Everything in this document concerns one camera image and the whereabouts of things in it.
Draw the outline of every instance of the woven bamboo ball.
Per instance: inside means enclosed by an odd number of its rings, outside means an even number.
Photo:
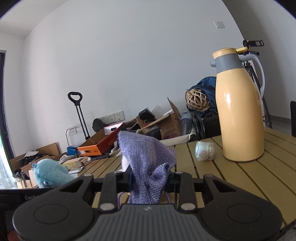
[[[200,89],[186,90],[185,99],[190,109],[202,112],[210,108],[208,97]]]

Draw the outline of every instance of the small shiny white object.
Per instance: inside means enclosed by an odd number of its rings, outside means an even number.
[[[195,156],[198,161],[212,161],[214,159],[214,144],[212,142],[198,141],[195,146]]]

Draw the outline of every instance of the yellow lever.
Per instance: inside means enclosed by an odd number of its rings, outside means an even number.
[[[248,48],[247,48],[247,47],[242,47],[242,48],[236,49],[235,51],[236,51],[237,53],[243,53],[243,52],[248,51]]]

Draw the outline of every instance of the slatted table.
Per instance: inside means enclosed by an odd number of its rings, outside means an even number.
[[[202,178],[213,174],[252,194],[275,204],[282,213],[284,230],[296,222],[296,138],[278,131],[264,129],[264,155],[252,162],[236,163],[223,156],[221,136],[202,141],[212,142],[215,146],[213,161],[198,162],[194,153],[196,142],[172,146],[177,161],[172,171],[190,173]],[[92,161],[79,175],[90,173],[94,178],[104,177],[107,173],[120,169],[121,157],[111,157]],[[96,194],[93,207],[98,206],[100,193]],[[177,195],[170,194],[171,202],[176,203]],[[198,207],[204,207],[201,193],[196,193]]]

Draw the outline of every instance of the purple knitted fabric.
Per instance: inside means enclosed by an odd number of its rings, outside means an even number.
[[[118,137],[122,154],[133,170],[130,203],[159,203],[168,172],[176,163],[175,150],[137,133],[121,131]]]

